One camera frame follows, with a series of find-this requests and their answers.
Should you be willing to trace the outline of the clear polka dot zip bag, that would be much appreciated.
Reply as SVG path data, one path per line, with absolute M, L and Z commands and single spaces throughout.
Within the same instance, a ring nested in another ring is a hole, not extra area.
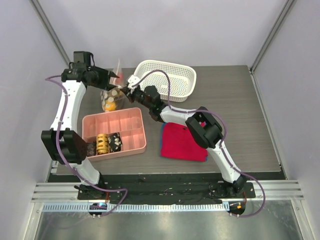
M 114 73 L 119 73 L 121 72 L 123 74 L 122 71 L 122 65 L 121 65 L 121 60 L 118 59 L 117 65 L 113 68 L 112 70 Z M 106 90 L 102 90 L 100 92 L 100 98 L 101 98 L 101 107 L 102 104 L 105 100 L 109 99 L 109 101 L 114 100 L 116 103 L 116 111 L 117 110 L 121 110 L 124 107 L 124 103 L 125 103 L 125 95 L 124 93 L 121 91 L 121 89 L 123 87 L 125 87 L 128 83 L 128 81 L 125 79 L 125 77 L 123 76 L 123 81 L 117 81 L 117 78 L 111 77 L 110 78 L 110 83 L 118 86 L 119 87 L 119 91 L 113 90 L 113 91 L 106 91 Z

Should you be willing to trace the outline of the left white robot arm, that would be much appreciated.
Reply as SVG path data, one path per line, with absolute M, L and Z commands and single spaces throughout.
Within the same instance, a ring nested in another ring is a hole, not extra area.
M 41 133 L 41 140 L 50 157 L 65 165 L 83 185 L 90 186 L 89 194 L 100 200 L 107 188 L 102 174 L 87 157 L 86 142 L 77 133 L 78 116 L 87 87 L 113 89 L 110 79 L 118 75 L 95 65 L 70 63 L 59 77 L 60 81 L 56 81 L 55 76 L 46 78 L 61 87 L 61 98 L 55 119 L 50 129 Z

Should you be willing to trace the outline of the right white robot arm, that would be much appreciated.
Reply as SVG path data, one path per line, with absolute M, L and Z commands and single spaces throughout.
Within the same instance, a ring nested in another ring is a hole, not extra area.
M 145 90 L 141 90 L 139 86 L 135 89 L 126 86 L 120 90 L 131 103 L 138 102 L 148 108 L 150 116 L 156 122 L 187 127 L 195 143 L 206 149 L 219 167 L 226 193 L 233 198 L 243 193 L 247 179 L 228 153 L 224 145 L 223 128 L 211 111 L 204 106 L 197 109 L 174 107 L 161 99 L 154 85 Z

